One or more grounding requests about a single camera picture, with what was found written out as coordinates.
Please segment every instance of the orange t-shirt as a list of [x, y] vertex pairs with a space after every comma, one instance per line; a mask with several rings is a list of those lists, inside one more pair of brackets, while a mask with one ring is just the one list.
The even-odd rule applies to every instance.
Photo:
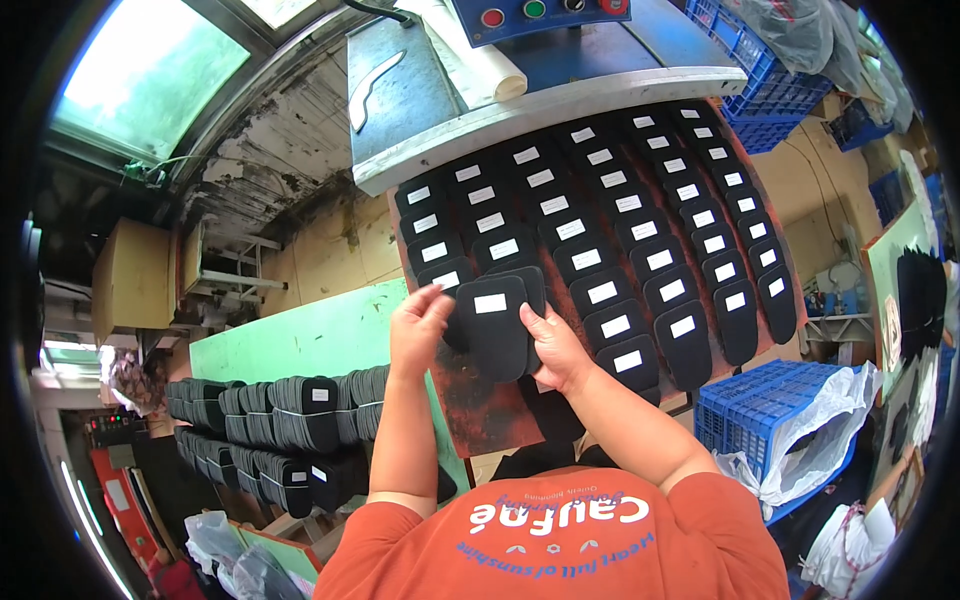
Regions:
[[424, 520], [374, 502], [347, 521], [314, 600], [788, 598], [756, 498], [716, 473], [664, 496], [616, 468], [482, 485]]

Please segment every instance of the green button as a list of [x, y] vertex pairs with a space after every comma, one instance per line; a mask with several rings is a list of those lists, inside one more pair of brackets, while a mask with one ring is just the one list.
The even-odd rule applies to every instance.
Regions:
[[543, 16], [545, 12], [546, 6], [541, 0], [530, 0], [523, 5], [523, 13], [532, 19]]

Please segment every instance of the hand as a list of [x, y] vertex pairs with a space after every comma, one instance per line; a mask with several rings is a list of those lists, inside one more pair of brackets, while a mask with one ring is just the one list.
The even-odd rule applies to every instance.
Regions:
[[573, 329], [549, 303], [542, 318], [524, 302], [520, 306], [520, 320], [533, 336], [534, 349], [543, 363], [534, 373], [534, 379], [556, 388], [564, 396], [582, 389], [593, 362]]
[[453, 298], [440, 285], [427, 285], [410, 295], [390, 318], [390, 373], [423, 377], [437, 352]]

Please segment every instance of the control panel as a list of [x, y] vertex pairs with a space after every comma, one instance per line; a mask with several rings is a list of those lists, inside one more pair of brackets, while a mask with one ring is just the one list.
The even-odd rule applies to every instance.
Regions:
[[474, 48], [589, 23], [630, 20], [630, 0], [446, 0]]

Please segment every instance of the red worn work surface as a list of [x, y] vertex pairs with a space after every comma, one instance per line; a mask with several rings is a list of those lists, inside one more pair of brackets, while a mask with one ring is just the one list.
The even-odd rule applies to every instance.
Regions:
[[[734, 150], [736, 151], [737, 157], [750, 173], [750, 177], [754, 182], [754, 186], [762, 197], [767, 214], [770, 216], [774, 230], [776, 231], [777, 237], [780, 240], [780, 244], [783, 248], [783, 253], [786, 259], [786, 264], [790, 269], [790, 273], [793, 275], [794, 279], [793, 288], [794, 302], [797, 306], [797, 327], [800, 328], [806, 323], [806, 311], [804, 310], [803, 293], [800, 282], [797, 279], [796, 270], [794, 269], [793, 256], [790, 254], [790, 250], [786, 245], [786, 239], [783, 236], [783, 228], [780, 225], [780, 220], [777, 218], [777, 214], [774, 212], [773, 206], [770, 204], [770, 199], [767, 197], [766, 191], [763, 189], [760, 179], [756, 174], [753, 163], [747, 156], [743, 146], [740, 144], [739, 140], [736, 139], [735, 134], [733, 134], [722, 118], [720, 121], [723, 123], [725, 137], [727, 137], [728, 141], [730, 141]], [[703, 275], [697, 266], [698, 262], [696, 260], [696, 251], [694, 250], [693, 244], [690, 242], [689, 237], [684, 232], [683, 221], [679, 215], [670, 209], [665, 195], [661, 190], [660, 183], [654, 175], [653, 169], [650, 167], [650, 165], [648, 165], [642, 158], [639, 157], [639, 154], [631, 144], [624, 145], [622, 149], [627, 152], [640, 178], [648, 186], [650, 186], [650, 189], [654, 194], [654, 200], [656, 204], [667, 214], [667, 218], [670, 222], [670, 227], [673, 230], [673, 233], [680, 238], [683, 244], [686, 262], [691, 266], [691, 271], [693, 271], [693, 274], [697, 279], [697, 286], [700, 290], [700, 299], [707, 312], [709, 332], [708, 338], [710, 344], [710, 353], [713, 358], [713, 373], [710, 379], [712, 380], [714, 378], [727, 375], [733, 371], [733, 366], [724, 359], [723, 351], [717, 339], [716, 332], [718, 325], [716, 312], [713, 309], [713, 300], [709, 295]], [[706, 171], [700, 161], [698, 161], [698, 167], [701, 170], [701, 175], [703, 176], [704, 181], [710, 188], [710, 194], [713, 196], [713, 198], [718, 200], [721, 206], [723, 206], [724, 217], [727, 220], [727, 223], [731, 226], [731, 229], [734, 231], [734, 237], [737, 240], [737, 246], [740, 250], [740, 253], [744, 256], [744, 264], [750, 273], [750, 280], [754, 284], [754, 293], [756, 294], [757, 298], [756, 320], [758, 325], [756, 354], [761, 354], [762, 352], [770, 349], [770, 347], [774, 345], [774, 342], [770, 337], [770, 331], [767, 325], [766, 317], [763, 314], [763, 308], [759, 301], [760, 294], [756, 288], [756, 278], [754, 277], [753, 269], [750, 265], [750, 261], [746, 259], [746, 249], [740, 240], [739, 235], [736, 233], [737, 229], [735, 222], [731, 218], [726, 203], [723, 202], [723, 197], [719, 194], [716, 185], [713, 183], [710, 173]], [[581, 180], [579, 180], [578, 176], [573, 174], [573, 178], [576, 184], [580, 187], [583, 196], [591, 199], [592, 197], [588, 192], [587, 187]], [[391, 190], [388, 195], [391, 220], [393, 222], [394, 232], [396, 233], [396, 245], [400, 253], [400, 262], [403, 265], [403, 273], [407, 280], [407, 288], [412, 292], [418, 287], [417, 278], [410, 269], [410, 263], [407, 259], [407, 247], [399, 234], [399, 215], [396, 212], [396, 204], [394, 202], [395, 192], [395, 189]], [[517, 202], [517, 208], [519, 208], [519, 197], [514, 198], [514, 200]], [[607, 237], [610, 238], [613, 246], [619, 250], [619, 244], [617, 244], [616, 237], [613, 234], [613, 223], [607, 219], [606, 215], [603, 214], [603, 212], [597, 206], [592, 204], [591, 207], [596, 211], [600, 222], [603, 224]], [[469, 249], [465, 250], [467, 250], [468, 256], [473, 262], [474, 271], [479, 273], [479, 271], [476, 270], [476, 262], [473, 259], [473, 256], [470, 254]], [[566, 322], [570, 324], [573, 330], [580, 337], [580, 341], [584, 345], [584, 348], [587, 348], [588, 352], [592, 356], [593, 352], [589, 350], [589, 343], [587, 341], [587, 335], [584, 331], [583, 323], [580, 319], [580, 316], [577, 314], [576, 308], [573, 305], [573, 299], [570, 297], [569, 291], [564, 285], [564, 281], [560, 276], [560, 272], [557, 270], [557, 266], [554, 263], [552, 256], [550, 256], [546, 247], [543, 245], [538, 245], [538, 250], [540, 252], [540, 260], [546, 269], [543, 274], [546, 284], [553, 288], [553, 293], [557, 298], [558, 305], [554, 308], [558, 313], [560, 313], [561, 316], [564, 317]], [[626, 255], [623, 254], [622, 251], [618, 252], [618, 255], [620, 266], [623, 267], [624, 271], [627, 273], [628, 279], [634, 286], [634, 294], [639, 299], [640, 305], [643, 307], [644, 316], [647, 319], [647, 323], [650, 325], [651, 331], [653, 331], [653, 315], [650, 312], [650, 309], [646, 306], [643, 296], [640, 294], [640, 288], [636, 282], [633, 268], [630, 266], [630, 260]], [[470, 363], [468, 355], [457, 354], [443, 342], [441, 342], [440, 346], [438, 347], [435, 365], [431, 367], [430, 371], [433, 375], [433, 383], [437, 390], [437, 396], [440, 399], [440, 404], [444, 409], [446, 423], [450, 429], [450, 436], [453, 438], [453, 445], [457, 449], [457, 455], [461, 458], [477, 456], [479, 454], [486, 454], [489, 452], [495, 452], [497, 450], [505, 450], [508, 448], [536, 444], [543, 441], [543, 436], [540, 433], [540, 429], [537, 427], [537, 422], [534, 420], [534, 417], [530, 411], [527, 410], [527, 407], [523, 402], [523, 398], [520, 396], [519, 388], [515, 383], [493, 384], [490, 381], [485, 380], [477, 374], [477, 371]], [[666, 364], [663, 361], [662, 356], [660, 357], [660, 394], [661, 406], [668, 404], [671, 399], [683, 394], [683, 392], [680, 392], [677, 390], [676, 386], [674, 386], [673, 381], [670, 378], [669, 370], [666, 368]]]

